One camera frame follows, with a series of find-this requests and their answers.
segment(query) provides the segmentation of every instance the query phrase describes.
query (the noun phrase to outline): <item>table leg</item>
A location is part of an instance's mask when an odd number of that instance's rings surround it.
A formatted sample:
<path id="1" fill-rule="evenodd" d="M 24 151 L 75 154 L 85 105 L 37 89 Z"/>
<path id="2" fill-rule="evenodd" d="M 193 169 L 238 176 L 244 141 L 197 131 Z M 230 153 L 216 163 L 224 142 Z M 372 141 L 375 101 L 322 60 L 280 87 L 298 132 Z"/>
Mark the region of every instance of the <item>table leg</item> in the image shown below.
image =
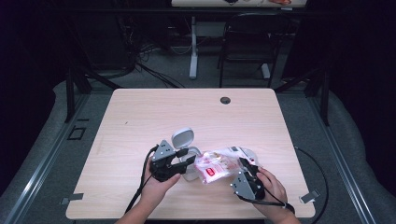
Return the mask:
<path id="1" fill-rule="evenodd" d="M 197 78 L 198 54 L 197 54 L 197 36 L 195 32 L 195 17 L 191 18 L 191 64 L 190 64 L 190 78 Z"/>
<path id="2" fill-rule="evenodd" d="M 262 65 L 262 77 L 263 78 L 270 78 L 271 73 L 270 73 L 270 69 L 268 68 L 268 63 L 264 63 Z"/>

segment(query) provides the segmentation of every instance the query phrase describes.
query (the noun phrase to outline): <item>gray carpet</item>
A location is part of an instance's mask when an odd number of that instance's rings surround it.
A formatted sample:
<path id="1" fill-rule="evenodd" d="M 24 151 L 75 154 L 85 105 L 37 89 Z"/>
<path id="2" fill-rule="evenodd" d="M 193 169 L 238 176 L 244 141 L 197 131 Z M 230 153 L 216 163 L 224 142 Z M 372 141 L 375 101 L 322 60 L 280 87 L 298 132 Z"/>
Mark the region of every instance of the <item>gray carpet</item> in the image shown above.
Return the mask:
<path id="1" fill-rule="evenodd" d="M 161 71 L 182 83 L 186 88 L 216 88 L 219 84 L 219 71 L 217 66 L 216 41 L 206 40 L 200 47 L 198 78 L 189 79 L 190 54 L 178 55 L 163 50 L 154 50 L 143 64 L 155 71 Z M 288 48 L 284 48 L 281 61 L 286 60 Z M 280 81 L 281 66 L 276 71 L 273 87 L 282 84 Z M 166 88 L 157 78 L 139 69 L 124 77 L 111 79 L 125 88 Z M 18 219 L 20 223 L 72 223 L 65 217 L 66 206 L 60 204 L 63 197 L 73 193 L 79 174 L 88 156 L 93 138 L 99 128 L 106 105 L 111 96 L 111 90 L 91 80 L 92 94 L 78 112 L 71 125 L 85 128 L 81 140 L 64 140 L 61 143 L 55 163 L 34 199 L 26 206 L 25 213 Z M 293 144 L 314 157 L 322 167 L 329 182 L 329 201 L 323 216 L 318 223 L 361 223 L 359 212 L 351 200 L 345 180 L 339 173 L 334 162 L 332 147 L 328 137 L 320 125 L 320 120 L 315 116 L 316 109 L 312 102 L 316 99 L 307 99 L 302 93 L 304 84 L 292 88 L 289 92 L 277 95 L 282 112 L 287 123 Z M 51 150 L 55 136 L 64 128 L 65 119 L 65 87 L 61 83 L 55 88 L 57 102 L 42 133 L 29 153 L 25 163 L 2 195 L 0 200 L 0 222 L 6 222 L 8 215 L 15 208 L 17 200 L 23 193 L 28 181 L 34 174 L 37 165 Z M 329 120 L 331 132 L 338 146 L 346 158 L 348 167 L 361 187 L 370 211 L 377 223 L 395 223 L 396 199 L 388 194 L 377 182 L 370 167 L 365 162 L 364 145 L 361 141 L 359 130 L 340 101 L 331 95 L 329 107 Z M 314 203 L 317 215 L 325 205 L 326 186 L 323 176 L 317 165 L 304 153 L 297 152 L 302 165 L 304 177 L 310 190 L 316 189 L 321 196 Z M 313 219 L 302 219 L 303 223 L 312 223 Z M 114 220 L 79 220 L 77 223 L 113 223 Z"/>

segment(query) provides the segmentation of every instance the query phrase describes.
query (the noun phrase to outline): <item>person's left hand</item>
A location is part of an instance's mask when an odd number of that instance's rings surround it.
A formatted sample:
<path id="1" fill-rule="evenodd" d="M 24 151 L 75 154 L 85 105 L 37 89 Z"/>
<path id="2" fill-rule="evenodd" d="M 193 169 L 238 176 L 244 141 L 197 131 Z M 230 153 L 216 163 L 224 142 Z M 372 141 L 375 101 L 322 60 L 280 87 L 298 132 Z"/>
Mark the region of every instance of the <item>person's left hand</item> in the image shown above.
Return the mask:
<path id="1" fill-rule="evenodd" d="M 176 174 L 169 178 L 164 182 L 160 182 L 156 180 L 153 176 L 151 176 L 151 172 L 149 171 L 149 166 L 151 163 L 152 157 L 148 159 L 148 163 L 146 165 L 145 171 L 145 182 L 148 180 L 145 187 L 143 187 L 142 195 L 140 198 L 140 202 L 148 203 L 152 207 L 157 207 L 158 204 L 163 200 L 166 191 L 172 188 L 176 182 L 180 179 L 181 175 Z"/>

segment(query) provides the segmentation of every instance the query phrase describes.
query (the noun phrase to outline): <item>clear plastic bag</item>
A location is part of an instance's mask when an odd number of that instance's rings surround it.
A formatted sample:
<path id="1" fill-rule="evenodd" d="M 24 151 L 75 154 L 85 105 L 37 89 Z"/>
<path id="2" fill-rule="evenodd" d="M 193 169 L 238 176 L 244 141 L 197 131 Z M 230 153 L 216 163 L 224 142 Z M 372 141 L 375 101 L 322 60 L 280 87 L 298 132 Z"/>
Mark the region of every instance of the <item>clear plastic bag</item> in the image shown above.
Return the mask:
<path id="1" fill-rule="evenodd" d="M 195 158 L 194 167 L 204 184 L 220 178 L 237 175 L 241 171 L 239 159 L 215 151 L 207 151 Z"/>
<path id="2" fill-rule="evenodd" d="M 258 165 L 256 154 L 247 148 L 226 147 L 204 152 L 195 158 L 194 167 L 204 184 L 220 178 L 238 175 L 243 165 L 239 158 L 244 158 L 252 165 Z"/>

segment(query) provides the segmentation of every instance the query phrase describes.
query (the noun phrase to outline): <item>red label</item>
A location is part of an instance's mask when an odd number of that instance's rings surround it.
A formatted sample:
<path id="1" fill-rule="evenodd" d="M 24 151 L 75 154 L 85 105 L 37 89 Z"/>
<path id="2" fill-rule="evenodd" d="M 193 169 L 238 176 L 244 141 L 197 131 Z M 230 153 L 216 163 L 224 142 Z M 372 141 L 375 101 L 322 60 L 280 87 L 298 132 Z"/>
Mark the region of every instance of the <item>red label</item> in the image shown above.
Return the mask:
<path id="1" fill-rule="evenodd" d="M 207 172 L 210 176 L 212 176 L 212 175 L 215 174 L 215 171 L 214 171 L 212 168 L 207 168 L 207 169 L 206 169 L 206 172 Z"/>

